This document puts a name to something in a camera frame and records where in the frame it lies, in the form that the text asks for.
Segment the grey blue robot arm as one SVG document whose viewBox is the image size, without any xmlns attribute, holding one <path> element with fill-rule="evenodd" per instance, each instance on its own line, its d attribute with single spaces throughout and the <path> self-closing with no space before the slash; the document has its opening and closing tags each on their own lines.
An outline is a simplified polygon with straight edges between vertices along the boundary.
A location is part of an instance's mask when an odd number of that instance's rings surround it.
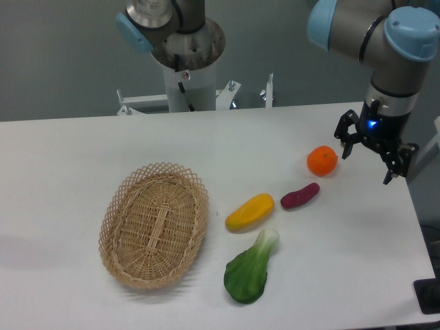
<svg viewBox="0 0 440 330">
<path fill-rule="evenodd" d="M 215 63 L 226 42 L 203 1 L 127 1 L 115 22 L 132 48 L 162 67 L 170 112 L 230 107 L 239 85 L 216 90 Z M 360 143 L 386 164 L 385 183 L 406 177 L 421 157 L 402 132 L 437 55 L 439 2 L 425 8 L 409 1 L 318 1 L 307 36 L 373 70 L 361 112 L 347 111 L 336 127 L 343 157 Z"/>
</svg>

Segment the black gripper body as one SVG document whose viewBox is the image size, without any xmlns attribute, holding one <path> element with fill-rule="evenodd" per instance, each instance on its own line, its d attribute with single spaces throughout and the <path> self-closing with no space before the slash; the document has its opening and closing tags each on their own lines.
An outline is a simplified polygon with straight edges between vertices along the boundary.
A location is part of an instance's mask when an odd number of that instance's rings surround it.
<svg viewBox="0 0 440 330">
<path fill-rule="evenodd" d="M 379 151 L 379 146 L 385 151 L 397 151 L 402 143 L 402 132 L 410 117 L 404 115 L 384 115 L 379 110 L 379 100 L 370 104 L 364 101 L 359 121 L 355 125 L 357 133 L 361 135 L 360 141 L 371 150 Z"/>
</svg>

